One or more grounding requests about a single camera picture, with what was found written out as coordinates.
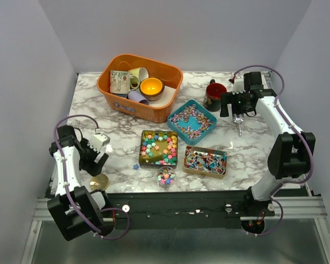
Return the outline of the teal tin swirl lollipops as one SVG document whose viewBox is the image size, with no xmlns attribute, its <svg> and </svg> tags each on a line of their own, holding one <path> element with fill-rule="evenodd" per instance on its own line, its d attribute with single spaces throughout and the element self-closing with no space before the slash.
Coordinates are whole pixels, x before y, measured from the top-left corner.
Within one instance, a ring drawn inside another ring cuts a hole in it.
<svg viewBox="0 0 330 264">
<path fill-rule="evenodd" d="M 168 116 L 167 125 L 187 145 L 196 145 L 217 124 L 217 118 L 195 100 L 189 100 Z"/>
</svg>

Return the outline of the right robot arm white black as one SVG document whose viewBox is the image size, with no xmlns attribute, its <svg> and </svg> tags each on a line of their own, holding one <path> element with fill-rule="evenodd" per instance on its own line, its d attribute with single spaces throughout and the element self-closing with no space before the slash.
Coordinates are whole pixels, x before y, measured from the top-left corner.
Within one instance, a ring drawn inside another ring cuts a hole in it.
<svg viewBox="0 0 330 264">
<path fill-rule="evenodd" d="M 285 184 L 303 184 L 314 171 L 316 138 L 304 132 L 287 115 L 272 89 L 266 89 L 259 71 L 244 74 L 242 80 L 229 79 L 233 90 L 221 95 L 221 117 L 237 118 L 250 112 L 267 122 L 276 140 L 267 159 L 268 171 L 248 188 L 239 208 L 253 216 L 267 209 L 272 197 Z"/>
</svg>

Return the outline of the gold tin star candies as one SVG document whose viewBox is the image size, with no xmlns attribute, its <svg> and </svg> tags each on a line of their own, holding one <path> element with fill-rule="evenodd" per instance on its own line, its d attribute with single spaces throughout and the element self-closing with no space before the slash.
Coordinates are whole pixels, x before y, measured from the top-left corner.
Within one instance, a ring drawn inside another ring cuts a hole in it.
<svg viewBox="0 0 330 264">
<path fill-rule="evenodd" d="M 178 164 L 178 133 L 174 131 L 143 130 L 140 139 L 141 168 L 160 168 Z"/>
</svg>

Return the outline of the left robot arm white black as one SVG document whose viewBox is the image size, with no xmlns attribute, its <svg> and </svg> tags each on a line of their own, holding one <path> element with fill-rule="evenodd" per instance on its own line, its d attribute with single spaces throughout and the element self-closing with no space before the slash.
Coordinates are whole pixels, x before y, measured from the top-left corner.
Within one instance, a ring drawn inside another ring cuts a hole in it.
<svg viewBox="0 0 330 264">
<path fill-rule="evenodd" d="M 88 191 L 82 184 L 81 171 L 92 177 L 101 174 L 108 159 L 103 148 L 110 138 L 97 131 L 89 139 L 78 139 L 70 125 L 56 126 L 49 148 L 57 165 L 57 190 L 47 208 L 65 240 L 70 241 L 93 228 L 103 228 L 103 218 L 111 204 L 101 190 Z"/>
</svg>

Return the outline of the clear glass bowl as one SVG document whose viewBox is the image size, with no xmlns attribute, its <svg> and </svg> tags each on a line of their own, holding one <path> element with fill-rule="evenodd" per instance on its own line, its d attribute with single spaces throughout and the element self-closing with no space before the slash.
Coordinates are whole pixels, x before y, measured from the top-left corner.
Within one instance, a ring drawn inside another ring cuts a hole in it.
<svg viewBox="0 0 330 264">
<path fill-rule="evenodd" d="M 156 173 L 156 180 L 159 186 L 170 188 L 176 179 L 175 170 L 169 166 L 161 167 Z"/>
</svg>

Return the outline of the gold tin round lollipops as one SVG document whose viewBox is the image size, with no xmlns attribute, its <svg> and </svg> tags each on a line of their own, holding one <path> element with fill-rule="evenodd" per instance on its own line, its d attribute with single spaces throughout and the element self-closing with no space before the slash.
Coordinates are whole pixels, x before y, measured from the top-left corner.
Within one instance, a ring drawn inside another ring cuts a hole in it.
<svg viewBox="0 0 330 264">
<path fill-rule="evenodd" d="M 227 152 L 210 148 L 187 146 L 183 172 L 222 179 L 227 171 Z"/>
</svg>

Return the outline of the metal scoop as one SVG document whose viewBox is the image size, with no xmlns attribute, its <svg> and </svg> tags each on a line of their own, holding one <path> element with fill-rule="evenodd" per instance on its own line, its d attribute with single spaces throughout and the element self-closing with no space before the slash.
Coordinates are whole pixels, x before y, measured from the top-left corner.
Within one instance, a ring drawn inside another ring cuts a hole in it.
<svg viewBox="0 0 330 264">
<path fill-rule="evenodd" d="M 233 122 L 237 125 L 238 127 L 238 135 L 242 136 L 242 128 L 241 124 L 244 121 L 244 115 L 243 114 L 232 114 Z"/>
</svg>

